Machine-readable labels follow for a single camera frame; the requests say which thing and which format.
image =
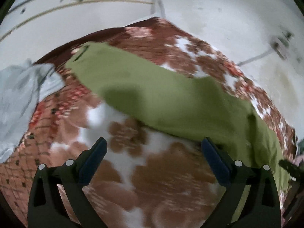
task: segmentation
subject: blue gripper pad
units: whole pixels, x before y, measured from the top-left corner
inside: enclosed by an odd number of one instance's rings
[[[202,153],[205,156],[213,174],[215,175],[218,183],[221,186],[229,187],[231,184],[231,170],[229,169],[229,162],[224,162],[224,158],[222,158],[218,152],[219,149],[215,148],[211,140],[205,138],[201,144]]]
[[[90,155],[79,169],[78,183],[82,187],[89,185],[98,166],[107,153],[107,141],[104,138],[99,138],[88,151]]]

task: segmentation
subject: bed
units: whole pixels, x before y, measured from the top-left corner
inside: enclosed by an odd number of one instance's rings
[[[89,41],[108,42],[189,78],[214,77],[225,92],[252,103],[276,133],[284,158],[295,157],[294,128],[267,93],[219,50],[161,18],[105,29],[62,45],[36,62],[55,64],[66,85],[38,104],[19,147],[0,164],[0,190],[25,226],[38,165],[52,167],[75,159],[100,136],[108,141],[110,153],[83,191],[108,227],[200,227],[223,194],[201,157],[199,142],[161,133],[116,111],[65,68]],[[176,198],[180,190],[175,186],[191,194]],[[77,222],[64,189],[59,190],[71,220]],[[279,197],[282,205],[286,191]]]

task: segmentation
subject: green cloth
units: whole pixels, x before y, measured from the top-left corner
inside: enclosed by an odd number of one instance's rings
[[[288,173],[276,133],[249,101],[223,92],[212,78],[191,79],[106,43],[85,43],[67,63],[79,80],[115,109],[168,134],[201,141],[210,137],[233,160],[268,164],[278,189]]]

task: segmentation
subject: light blue fabric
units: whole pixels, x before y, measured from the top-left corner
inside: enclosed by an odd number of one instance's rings
[[[37,103],[64,87],[53,64],[9,66],[0,71],[0,163],[19,145]]]

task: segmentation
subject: black object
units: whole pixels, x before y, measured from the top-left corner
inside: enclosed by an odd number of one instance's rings
[[[28,203],[28,228],[107,228],[82,191],[91,181],[106,154],[106,141],[99,138],[94,146],[62,166],[38,167]],[[219,183],[227,188],[220,203],[201,228],[280,228],[279,196],[270,167],[246,167],[232,161],[209,138],[202,151]],[[71,221],[62,203],[57,184],[63,184],[70,204],[81,225]],[[240,218],[231,223],[245,185],[251,184]]]
[[[291,227],[298,223],[298,219],[302,218],[302,225],[304,224],[303,206],[304,206],[304,171],[300,167],[292,164],[287,160],[281,160],[279,165],[290,173],[295,181],[292,182],[292,188],[288,192],[294,192],[294,196],[290,201],[288,208],[283,213],[283,217],[286,220],[285,227]]]
[[[99,138],[90,150],[62,166],[39,165],[28,203],[28,228],[107,228],[82,191],[87,186],[107,152],[107,142]],[[70,220],[57,184],[62,184],[81,225]]]
[[[217,148],[209,138],[202,142],[202,152],[218,182],[227,188],[224,196],[201,228],[280,228],[281,210],[276,184],[268,165],[260,169]],[[246,185],[249,195],[239,219],[231,223]]]

